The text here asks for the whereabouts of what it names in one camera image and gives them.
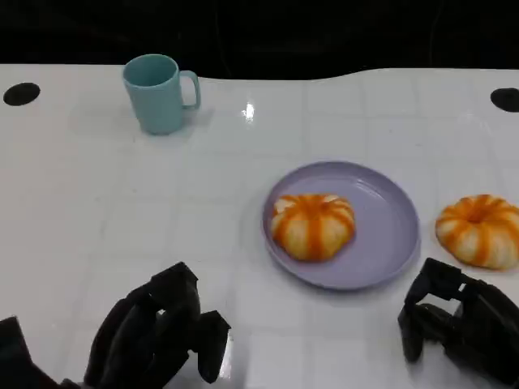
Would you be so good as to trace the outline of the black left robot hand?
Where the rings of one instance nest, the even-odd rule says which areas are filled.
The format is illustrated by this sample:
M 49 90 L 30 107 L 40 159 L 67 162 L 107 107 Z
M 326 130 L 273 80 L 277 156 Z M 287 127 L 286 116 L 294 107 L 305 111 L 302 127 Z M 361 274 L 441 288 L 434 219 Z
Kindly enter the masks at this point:
M 190 353 L 209 384 L 218 380 L 230 325 L 216 310 L 200 308 L 198 278 L 183 262 L 152 276 L 119 300 L 92 342 L 84 385 L 91 388 L 162 388 Z

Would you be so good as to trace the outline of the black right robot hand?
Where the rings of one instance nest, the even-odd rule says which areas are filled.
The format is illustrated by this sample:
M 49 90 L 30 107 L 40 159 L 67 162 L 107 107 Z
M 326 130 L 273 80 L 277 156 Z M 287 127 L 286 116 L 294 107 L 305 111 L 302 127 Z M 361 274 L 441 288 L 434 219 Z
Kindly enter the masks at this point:
M 398 316 L 405 359 L 440 343 L 455 364 L 518 387 L 518 306 L 496 286 L 426 259 Z

